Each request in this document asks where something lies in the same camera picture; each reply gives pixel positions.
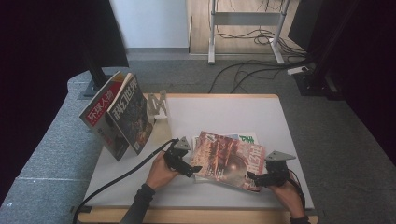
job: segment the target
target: table surface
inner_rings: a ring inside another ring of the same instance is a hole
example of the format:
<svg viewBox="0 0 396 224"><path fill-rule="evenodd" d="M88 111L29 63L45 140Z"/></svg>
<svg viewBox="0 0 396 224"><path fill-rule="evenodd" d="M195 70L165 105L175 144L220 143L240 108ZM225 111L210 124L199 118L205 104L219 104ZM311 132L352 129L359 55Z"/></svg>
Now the table surface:
<svg viewBox="0 0 396 224"><path fill-rule="evenodd" d="M200 131L211 133L254 132L260 145L265 147L266 155L277 150L297 157L296 160L288 161L288 166L300 180L306 199L306 208L314 210L282 106L276 95L168 94L167 105L168 119L158 119L153 134L140 155L136 156L132 150L127 150L121 161L117 162L103 148L86 197L104 184L134 168L153 150L172 137L186 136L188 140L191 140L194 136L199 135ZM184 160L188 161L190 157L189 153ZM79 220L84 222L104 221L103 218L106 217L110 218L109 221L120 220L128 206L132 204L136 191L146 180L149 167L150 164L143 166L135 174L121 180L87 202L87 205L94 208L89 214L80 214ZM177 217L188 216L192 218L192 221L196 221L196 218L202 218L202 216L206 218L230 217L227 215L230 211L233 211L233 216L238 214L238 211L241 212L242 214L238 215L241 218L250 217L259 220L266 218L265 220L269 220L275 216L277 217L275 220L279 221L280 218L284 219L288 216L281 209L282 206L276 197L266 188L263 188L260 193L252 193L219 183L194 184L193 177L178 176L168 186L157 191L145 221L166 222L166 219L160 216L161 211L166 211L166 217L169 217L171 211L175 211L176 214L179 214ZM192 217L184 214L191 211L195 214Z"/></svg>

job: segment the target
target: power strip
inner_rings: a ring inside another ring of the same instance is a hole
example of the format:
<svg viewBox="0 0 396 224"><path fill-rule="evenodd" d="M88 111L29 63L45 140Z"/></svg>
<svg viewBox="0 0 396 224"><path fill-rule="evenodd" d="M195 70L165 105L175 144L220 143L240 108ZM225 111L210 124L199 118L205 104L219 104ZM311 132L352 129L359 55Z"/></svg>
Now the power strip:
<svg viewBox="0 0 396 224"><path fill-rule="evenodd" d="M309 68L305 67L305 66L301 66L301 67L296 67L296 68L291 68L288 70L288 75L294 75L294 74L298 74L298 73L303 73L303 72L307 72L309 71Z"/></svg>

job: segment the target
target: wooden table edge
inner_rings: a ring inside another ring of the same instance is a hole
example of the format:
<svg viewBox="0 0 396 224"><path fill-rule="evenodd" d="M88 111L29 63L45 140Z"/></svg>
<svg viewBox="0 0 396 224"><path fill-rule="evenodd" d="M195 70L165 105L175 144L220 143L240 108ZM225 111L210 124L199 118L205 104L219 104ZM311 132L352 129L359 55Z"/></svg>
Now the wooden table edge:
<svg viewBox="0 0 396 224"><path fill-rule="evenodd" d="M81 223L119 223L128 207L95 206L90 213L80 213ZM311 224L318 223L318 216L308 216ZM290 214L275 209L210 209L210 208L149 208L144 223L249 223L289 224Z"/></svg>

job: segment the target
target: illustrated cover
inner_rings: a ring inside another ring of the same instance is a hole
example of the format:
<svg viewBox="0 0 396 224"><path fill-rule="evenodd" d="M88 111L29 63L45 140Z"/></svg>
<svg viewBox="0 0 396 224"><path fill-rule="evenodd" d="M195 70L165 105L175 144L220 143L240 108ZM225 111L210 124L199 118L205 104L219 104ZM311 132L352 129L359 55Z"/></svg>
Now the illustrated cover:
<svg viewBox="0 0 396 224"><path fill-rule="evenodd" d="M203 166L196 176L216 180L240 189L260 191L247 171L261 175L264 171L264 147L227 136L201 132L191 165Z"/></svg>
<svg viewBox="0 0 396 224"><path fill-rule="evenodd" d="M140 90L136 76L132 73L126 76L107 114L136 154L139 154L149 140L153 125L148 119L147 99Z"/></svg>
<svg viewBox="0 0 396 224"><path fill-rule="evenodd" d="M222 135L231 137L233 139L239 139L243 142L248 142L251 144L259 145L259 140L255 133L228 133L228 134L222 134ZM199 136L194 136L192 138L192 150L195 150L198 139L199 139ZM210 182L210 181L213 181L213 180L209 180L209 179L200 177L198 175L195 176L195 183L206 183L206 182Z"/></svg>
<svg viewBox="0 0 396 224"><path fill-rule="evenodd" d="M123 80L121 72L114 74L79 115L117 161L122 158L129 144L106 111L119 92Z"/></svg>

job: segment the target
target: sleeve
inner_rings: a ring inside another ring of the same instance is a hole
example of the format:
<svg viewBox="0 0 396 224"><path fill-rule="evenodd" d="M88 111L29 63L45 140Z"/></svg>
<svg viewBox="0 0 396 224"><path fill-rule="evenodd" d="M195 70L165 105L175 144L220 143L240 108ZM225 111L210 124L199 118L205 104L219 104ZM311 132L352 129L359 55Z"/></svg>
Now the sleeve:
<svg viewBox="0 0 396 224"><path fill-rule="evenodd" d="M290 218L290 224L311 224L309 222L308 216L300 217L300 218Z"/></svg>
<svg viewBox="0 0 396 224"><path fill-rule="evenodd" d="M134 196L134 203L122 218L120 224L140 224L149 208L149 203L155 191L149 185L143 184L142 189L138 190Z"/></svg>

